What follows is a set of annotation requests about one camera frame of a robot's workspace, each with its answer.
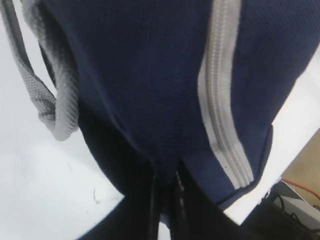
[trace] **backpack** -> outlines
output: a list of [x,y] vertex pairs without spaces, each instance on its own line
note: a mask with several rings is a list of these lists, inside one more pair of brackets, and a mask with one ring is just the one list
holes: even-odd
[[272,122],[319,45],[320,2],[23,0],[56,98],[32,71],[11,1],[0,2],[40,120],[59,141],[79,126],[126,196],[111,232],[114,218],[138,218],[132,236],[155,239],[160,217],[177,239],[211,239],[219,220],[215,233],[245,231],[221,211],[262,176]]

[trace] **cable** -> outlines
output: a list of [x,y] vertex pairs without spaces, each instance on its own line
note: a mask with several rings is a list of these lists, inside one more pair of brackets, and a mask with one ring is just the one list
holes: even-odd
[[286,179],[286,178],[282,178],[282,181],[284,181],[284,182],[287,183],[287,184],[290,184],[290,185],[296,186],[296,187],[298,187],[298,188],[301,188],[301,189],[303,189],[303,190],[306,190],[306,191],[308,191],[309,193],[315,195],[315,196],[320,200],[320,194],[317,193],[316,191],[313,191],[311,188],[309,188],[309,187],[307,187],[307,186],[304,186],[304,185],[301,185],[301,184],[299,184],[299,183],[296,183],[296,182],[291,181],[291,180]]

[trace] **white floor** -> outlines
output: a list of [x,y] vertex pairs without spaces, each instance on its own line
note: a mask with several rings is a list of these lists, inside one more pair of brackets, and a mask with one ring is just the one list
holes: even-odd
[[[35,72],[54,91],[32,33],[22,21],[21,27]],[[274,121],[274,143],[260,184],[225,211],[235,222],[243,222],[319,128],[317,66],[319,53]],[[0,239],[73,240],[121,199],[79,131],[57,142],[38,120],[0,21]],[[163,225],[159,235],[169,239]]]

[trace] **gray mesh strap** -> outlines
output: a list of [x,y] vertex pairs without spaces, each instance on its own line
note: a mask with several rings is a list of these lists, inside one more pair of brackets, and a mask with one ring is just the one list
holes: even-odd
[[0,11],[15,62],[39,119],[55,139],[63,141],[78,129],[79,81],[69,48],[51,32],[51,22],[42,15],[38,3],[36,0],[23,1],[23,13],[52,65],[56,99],[32,69],[12,0],[0,0]]

